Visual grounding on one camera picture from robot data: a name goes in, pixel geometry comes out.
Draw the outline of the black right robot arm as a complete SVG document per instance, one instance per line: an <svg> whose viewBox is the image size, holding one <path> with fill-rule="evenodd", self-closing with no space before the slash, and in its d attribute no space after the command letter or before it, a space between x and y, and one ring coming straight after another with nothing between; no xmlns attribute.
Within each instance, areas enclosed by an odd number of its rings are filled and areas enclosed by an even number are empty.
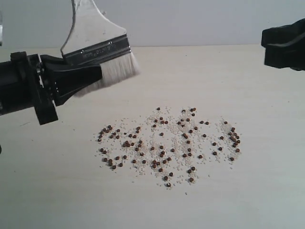
<svg viewBox="0 0 305 229"><path fill-rule="evenodd" d="M294 71L305 70L305 20L262 31L264 65Z"/></svg>

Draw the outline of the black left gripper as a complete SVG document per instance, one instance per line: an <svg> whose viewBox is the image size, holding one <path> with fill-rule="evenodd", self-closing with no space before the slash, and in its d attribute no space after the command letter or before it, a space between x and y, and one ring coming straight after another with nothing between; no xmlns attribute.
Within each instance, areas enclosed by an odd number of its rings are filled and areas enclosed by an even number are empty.
<svg viewBox="0 0 305 229"><path fill-rule="evenodd" d="M10 55L17 82L9 98L13 111L33 107L39 124L44 125L58 120L52 100L56 106L63 105L77 92L99 81L102 70L98 64L68 65L62 58L50 55L40 58L41 62L37 54L26 52Z"/></svg>

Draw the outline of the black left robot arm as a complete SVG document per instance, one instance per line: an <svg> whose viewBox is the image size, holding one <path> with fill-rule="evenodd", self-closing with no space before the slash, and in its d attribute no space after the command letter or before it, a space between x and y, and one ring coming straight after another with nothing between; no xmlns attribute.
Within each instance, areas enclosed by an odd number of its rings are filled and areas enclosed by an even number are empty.
<svg viewBox="0 0 305 229"><path fill-rule="evenodd" d="M50 55L11 53L0 64L0 114L33 107L40 125L55 122L57 106L101 78L98 64L72 66Z"/></svg>

